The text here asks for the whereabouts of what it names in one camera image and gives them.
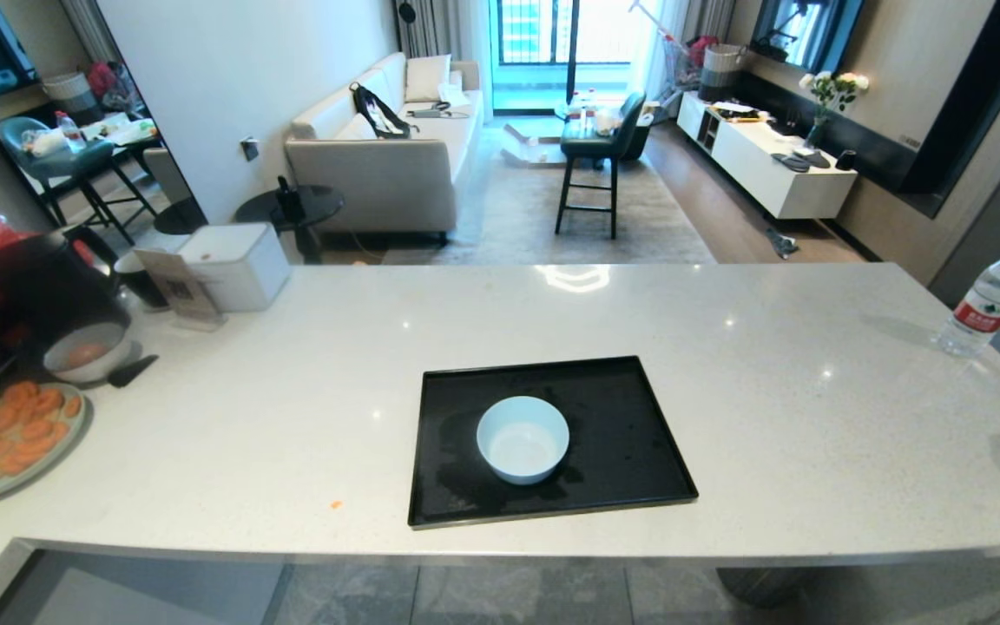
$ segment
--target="white tv cabinet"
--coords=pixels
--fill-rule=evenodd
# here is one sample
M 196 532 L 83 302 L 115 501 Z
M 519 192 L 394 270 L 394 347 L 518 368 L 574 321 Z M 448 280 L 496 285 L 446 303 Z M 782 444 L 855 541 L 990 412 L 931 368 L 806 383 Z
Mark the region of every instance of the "white tv cabinet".
M 778 219 L 836 217 L 858 177 L 836 169 L 836 159 L 823 151 L 829 169 L 799 174 L 783 166 L 770 154 L 788 155 L 803 139 L 779 135 L 763 122 L 725 122 L 692 91 L 682 98 L 678 126 Z

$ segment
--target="small bowl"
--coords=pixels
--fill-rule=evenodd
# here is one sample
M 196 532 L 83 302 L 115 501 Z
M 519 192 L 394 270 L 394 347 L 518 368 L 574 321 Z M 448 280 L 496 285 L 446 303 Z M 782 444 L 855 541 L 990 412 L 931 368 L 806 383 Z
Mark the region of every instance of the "small bowl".
M 558 408 L 536 397 L 497 401 L 477 423 L 477 450 L 504 482 L 542 482 L 569 448 L 569 424 Z
M 80 345 L 103 345 L 107 352 L 87 364 L 72 367 L 69 357 Z M 69 384 L 91 384 L 107 379 L 130 356 L 134 341 L 126 340 L 126 328 L 104 323 L 84 326 L 58 340 L 44 353 L 44 368 Z

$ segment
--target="rug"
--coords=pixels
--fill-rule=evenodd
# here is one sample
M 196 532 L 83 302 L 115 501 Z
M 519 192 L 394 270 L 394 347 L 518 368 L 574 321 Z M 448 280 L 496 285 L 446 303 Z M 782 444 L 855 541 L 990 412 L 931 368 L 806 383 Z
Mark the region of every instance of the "rug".
M 563 169 L 510 165 L 500 153 L 503 124 L 484 128 L 472 160 L 473 182 L 448 245 L 393 248 L 385 265 L 627 265 L 714 264 L 705 241 L 690 224 L 646 158 L 620 165 L 616 238 L 608 214 L 566 211 L 561 233 L 555 218 Z M 586 163 L 573 182 L 607 186 L 608 168 Z M 608 191 L 571 189 L 569 203 L 607 206 Z

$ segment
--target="bottle label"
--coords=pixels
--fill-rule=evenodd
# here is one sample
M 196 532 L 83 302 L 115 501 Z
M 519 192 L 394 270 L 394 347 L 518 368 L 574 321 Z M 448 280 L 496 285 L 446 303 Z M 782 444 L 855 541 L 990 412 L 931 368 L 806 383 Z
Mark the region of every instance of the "bottle label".
M 993 333 L 1000 328 L 1000 304 L 971 290 L 956 307 L 956 321 L 973 332 Z

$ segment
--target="flower vase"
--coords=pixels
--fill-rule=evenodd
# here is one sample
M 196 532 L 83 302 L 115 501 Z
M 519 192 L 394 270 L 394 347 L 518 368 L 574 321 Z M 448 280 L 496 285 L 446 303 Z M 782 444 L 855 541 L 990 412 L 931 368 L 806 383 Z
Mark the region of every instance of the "flower vase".
M 812 130 L 805 138 L 805 147 L 814 150 L 820 149 L 820 143 L 825 139 L 825 132 L 828 130 L 828 122 L 831 120 L 826 115 L 817 115 L 812 119 Z

